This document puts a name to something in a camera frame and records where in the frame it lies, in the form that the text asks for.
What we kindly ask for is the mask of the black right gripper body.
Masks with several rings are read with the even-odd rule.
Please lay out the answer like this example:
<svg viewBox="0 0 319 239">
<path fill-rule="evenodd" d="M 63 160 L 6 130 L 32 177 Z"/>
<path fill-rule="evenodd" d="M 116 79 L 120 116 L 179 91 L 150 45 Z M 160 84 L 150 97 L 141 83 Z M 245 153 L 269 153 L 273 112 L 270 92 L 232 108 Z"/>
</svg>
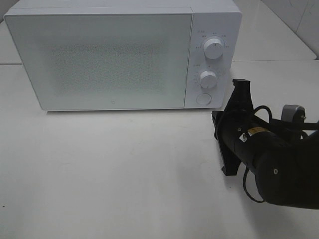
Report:
<svg viewBox="0 0 319 239">
<path fill-rule="evenodd" d="M 245 122 L 245 112 L 213 111 L 215 137 L 226 144 L 233 144 L 235 154 L 249 169 L 276 169 L 277 136 L 269 129 L 252 121 Z"/>
</svg>

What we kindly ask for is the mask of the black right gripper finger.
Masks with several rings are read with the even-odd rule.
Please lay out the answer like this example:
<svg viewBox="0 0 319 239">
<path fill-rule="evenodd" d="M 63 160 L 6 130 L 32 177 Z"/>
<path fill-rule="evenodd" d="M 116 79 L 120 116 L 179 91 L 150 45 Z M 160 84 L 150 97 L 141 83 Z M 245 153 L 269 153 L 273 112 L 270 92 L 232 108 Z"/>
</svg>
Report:
<svg viewBox="0 0 319 239">
<path fill-rule="evenodd" d="M 223 140 L 218 140 L 218 144 L 223 161 L 222 172 L 226 176 L 236 176 L 241 160 L 235 154 L 234 145 L 226 144 Z"/>
<path fill-rule="evenodd" d="M 250 92 L 250 81 L 245 79 L 233 79 L 233 92 L 224 109 L 225 114 L 231 112 L 251 113 L 253 104 Z"/>
</svg>

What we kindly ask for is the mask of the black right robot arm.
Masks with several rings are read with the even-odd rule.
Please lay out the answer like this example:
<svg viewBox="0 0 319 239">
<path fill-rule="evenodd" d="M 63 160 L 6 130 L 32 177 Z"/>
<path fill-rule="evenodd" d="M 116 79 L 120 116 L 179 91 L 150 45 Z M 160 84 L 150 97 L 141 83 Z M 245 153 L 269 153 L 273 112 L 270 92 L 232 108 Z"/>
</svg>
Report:
<svg viewBox="0 0 319 239">
<path fill-rule="evenodd" d="M 319 125 L 305 121 L 299 105 L 285 105 L 280 119 L 265 105 L 253 107 L 250 81 L 233 80 L 222 111 L 213 111 L 227 176 L 241 164 L 255 176 L 261 203 L 305 209 L 319 207 Z"/>
</svg>

